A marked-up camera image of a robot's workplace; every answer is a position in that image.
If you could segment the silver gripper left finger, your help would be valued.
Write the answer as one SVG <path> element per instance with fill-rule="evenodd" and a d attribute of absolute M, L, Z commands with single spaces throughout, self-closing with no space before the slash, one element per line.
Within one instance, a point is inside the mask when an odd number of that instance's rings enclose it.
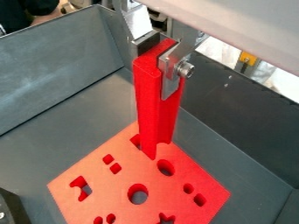
<path fill-rule="evenodd" d="M 121 24 L 126 30 L 126 40 L 134 58 L 146 53 L 161 42 L 161 34 L 154 29 L 147 7 L 137 0 L 113 0 Z"/>

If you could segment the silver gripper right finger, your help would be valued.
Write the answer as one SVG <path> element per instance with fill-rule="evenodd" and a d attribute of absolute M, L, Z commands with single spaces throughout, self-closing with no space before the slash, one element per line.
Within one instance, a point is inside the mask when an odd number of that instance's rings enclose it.
<path fill-rule="evenodd" d="M 195 66 L 190 63 L 191 53 L 208 38 L 208 34 L 178 20 L 167 24 L 167 33 L 175 40 L 175 45 L 158 60 L 163 72 L 162 98 L 166 100 L 179 89 L 181 78 L 190 79 Z"/>

